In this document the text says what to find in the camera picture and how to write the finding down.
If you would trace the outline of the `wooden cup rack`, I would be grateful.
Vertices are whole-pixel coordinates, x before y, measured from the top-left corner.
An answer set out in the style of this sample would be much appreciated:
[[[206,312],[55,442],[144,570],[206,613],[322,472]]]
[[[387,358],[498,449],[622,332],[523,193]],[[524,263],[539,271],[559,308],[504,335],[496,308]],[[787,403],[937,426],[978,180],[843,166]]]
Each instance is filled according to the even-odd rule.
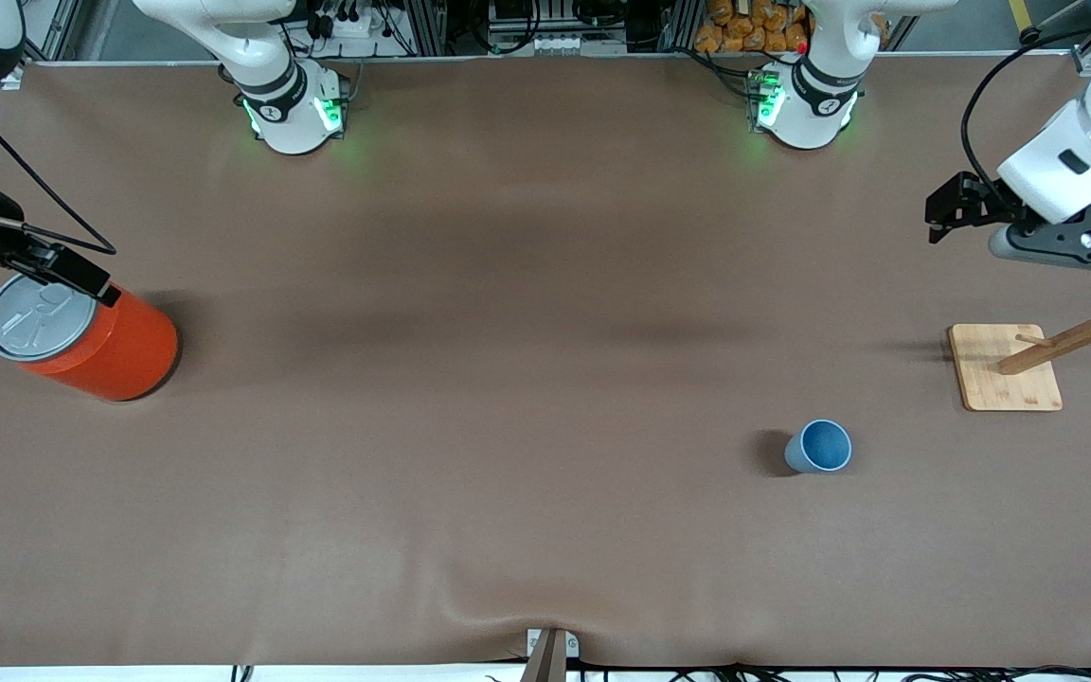
[[[1064,398],[1053,362],[1091,347],[1091,316],[1053,335],[1034,324],[954,324],[947,338],[967,410],[1055,412]]]

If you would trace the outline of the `light blue plastic cup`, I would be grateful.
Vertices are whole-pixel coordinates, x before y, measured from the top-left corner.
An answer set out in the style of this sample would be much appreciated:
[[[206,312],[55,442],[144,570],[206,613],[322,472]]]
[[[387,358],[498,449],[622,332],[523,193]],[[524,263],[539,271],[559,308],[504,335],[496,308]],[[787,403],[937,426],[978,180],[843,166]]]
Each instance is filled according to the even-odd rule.
[[[831,474],[846,469],[853,443],[846,428],[832,420],[807,422],[786,444],[784,460],[800,474]]]

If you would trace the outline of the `black electronics box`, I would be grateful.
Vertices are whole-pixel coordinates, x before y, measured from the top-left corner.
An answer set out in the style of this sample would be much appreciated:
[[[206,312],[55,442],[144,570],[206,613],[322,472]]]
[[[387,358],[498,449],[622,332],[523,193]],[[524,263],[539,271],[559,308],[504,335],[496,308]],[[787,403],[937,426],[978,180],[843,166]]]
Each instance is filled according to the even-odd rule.
[[[473,0],[473,27],[492,41],[519,41],[528,33],[620,29],[630,0]]]

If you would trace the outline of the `large orange can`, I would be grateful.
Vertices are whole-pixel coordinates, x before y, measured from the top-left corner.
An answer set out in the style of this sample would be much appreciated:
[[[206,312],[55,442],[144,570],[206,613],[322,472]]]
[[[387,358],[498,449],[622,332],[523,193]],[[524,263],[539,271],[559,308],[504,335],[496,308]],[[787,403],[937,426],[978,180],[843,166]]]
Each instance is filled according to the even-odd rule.
[[[159,308],[122,290],[113,306],[19,275],[0,288],[0,357],[107,402],[139,399],[173,371],[179,332]]]

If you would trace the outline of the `orange packaged snacks pile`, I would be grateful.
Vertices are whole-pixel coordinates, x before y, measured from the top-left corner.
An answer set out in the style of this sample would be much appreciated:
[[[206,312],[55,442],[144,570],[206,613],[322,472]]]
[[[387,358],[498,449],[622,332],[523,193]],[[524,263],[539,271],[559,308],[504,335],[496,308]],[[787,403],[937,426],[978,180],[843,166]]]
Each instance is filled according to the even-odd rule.
[[[703,0],[700,53],[806,53],[815,19],[799,0]]]

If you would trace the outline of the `aluminium frame strut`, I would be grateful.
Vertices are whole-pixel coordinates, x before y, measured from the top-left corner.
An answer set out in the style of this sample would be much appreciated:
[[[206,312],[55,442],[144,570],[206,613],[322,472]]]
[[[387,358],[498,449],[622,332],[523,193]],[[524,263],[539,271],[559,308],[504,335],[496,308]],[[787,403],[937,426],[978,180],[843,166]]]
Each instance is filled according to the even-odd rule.
[[[25,55],[28,60],[63,60],[81,4],[82,0],[19,0],[25,16]]]
[[[1072,57],[1077,72],[1091,77],[1091,0],[1010,0],[1021,45],[1043,44],[1042,50],[1062,50]]]

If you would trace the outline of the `aluminium frame post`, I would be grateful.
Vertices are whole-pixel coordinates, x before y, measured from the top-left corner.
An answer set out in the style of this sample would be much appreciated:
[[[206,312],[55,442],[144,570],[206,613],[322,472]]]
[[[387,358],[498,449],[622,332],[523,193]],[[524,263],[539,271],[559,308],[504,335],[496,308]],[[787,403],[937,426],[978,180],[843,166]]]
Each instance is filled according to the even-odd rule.
[[[663,26],[658,47],[661,51],[673,47],[693,50],[697,31],[705,25],[706,0],[661,0]]]
[[[449,0],[403,0],[403,3],[412,29],[416,55],[445,56]]]

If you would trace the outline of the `small metal bracket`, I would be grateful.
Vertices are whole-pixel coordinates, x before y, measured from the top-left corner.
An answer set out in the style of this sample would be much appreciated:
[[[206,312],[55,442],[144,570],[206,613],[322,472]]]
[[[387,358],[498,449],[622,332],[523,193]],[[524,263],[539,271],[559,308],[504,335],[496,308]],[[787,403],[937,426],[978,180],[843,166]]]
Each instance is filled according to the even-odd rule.
[[[582,646],[579,636],[573,634],[571,631],[551,629],[554,632],[554,642],[559,647],[564,648],[564,655],[567,659],[580,659]],[[525,648],[524,657],[530,657],[533,655],[533,649],[536,649],[537,644],[546,638],[546,629],[528,629],[527,630],[527,648]]]

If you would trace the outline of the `white power strip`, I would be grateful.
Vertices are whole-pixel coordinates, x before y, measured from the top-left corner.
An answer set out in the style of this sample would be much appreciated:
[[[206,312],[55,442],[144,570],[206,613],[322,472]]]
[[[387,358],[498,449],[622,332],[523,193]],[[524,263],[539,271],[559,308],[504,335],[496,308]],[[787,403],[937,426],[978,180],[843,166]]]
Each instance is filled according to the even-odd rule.
[[[368,39],[381,19],[367,0],[308,0],[305,28],[312,39]]]

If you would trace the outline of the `brown table mat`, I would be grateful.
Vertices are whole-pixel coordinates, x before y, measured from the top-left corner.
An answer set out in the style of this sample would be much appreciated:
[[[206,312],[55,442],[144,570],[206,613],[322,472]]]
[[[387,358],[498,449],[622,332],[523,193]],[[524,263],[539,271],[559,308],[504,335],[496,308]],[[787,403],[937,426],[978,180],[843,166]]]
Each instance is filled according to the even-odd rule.
[[[993,64],[884,56],[802,153],[688,58],[376,63],[299,158],[213,65],[33,65],[0,133],[182,357],[127,404],[0,357],[0,666],[1091,668],[1091,347],[983,414],[945,336],[1091,273],[923,220]]]

